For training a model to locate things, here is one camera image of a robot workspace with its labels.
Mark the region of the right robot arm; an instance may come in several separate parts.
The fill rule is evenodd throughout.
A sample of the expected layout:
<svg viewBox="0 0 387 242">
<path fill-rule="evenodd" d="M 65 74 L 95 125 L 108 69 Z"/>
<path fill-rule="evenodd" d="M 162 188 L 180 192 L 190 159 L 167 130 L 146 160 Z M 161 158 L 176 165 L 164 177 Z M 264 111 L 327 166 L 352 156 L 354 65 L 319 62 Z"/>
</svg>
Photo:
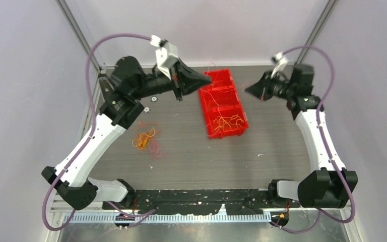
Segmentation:
<svg viewBox="0 0 387 242">
<path fill-rule="evenodd" d="M 302 181 L 273 179 L 268 185 L 268 202 L 280 207 L 294 200 L 305 208 L 344 208 L 358 183 L 355 171 L 346 169 L 331 141 L 321 98 L 312 93 L 314 68 L 297 64 L 290 78 L 266 71 L 245 92 L 267 101 L 284 99 L 306 144 L 311 173 Z"/>
</svg>

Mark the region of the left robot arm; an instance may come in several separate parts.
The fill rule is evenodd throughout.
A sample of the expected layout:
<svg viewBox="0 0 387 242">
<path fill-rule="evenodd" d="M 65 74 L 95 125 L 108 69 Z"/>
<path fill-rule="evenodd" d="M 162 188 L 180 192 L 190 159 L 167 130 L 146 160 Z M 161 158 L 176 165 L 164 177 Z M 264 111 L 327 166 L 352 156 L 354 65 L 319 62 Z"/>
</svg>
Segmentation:
<svg viewBox="0 0 387 242">
<path fill-rule="evenodd" d="M 177 100 L 211 84 L 211 77 L 177 60 L 168 76 L 154 66 L 145 73 L 133 56 L 120 58 L 111 75 L 100 75 L 104 102 L 95 123 L 75 149 L 55 167 L 48 166 L 42 176 L 59 196 L 75 210 L 93 202 L 112 202 L 127 209 L 134 205 L 136 191 L 124 180 L 90 178 L 89 174 L 111 144 L 134 123 L 144 111 L 141 99 L 172 91 Z"/>
</svg>

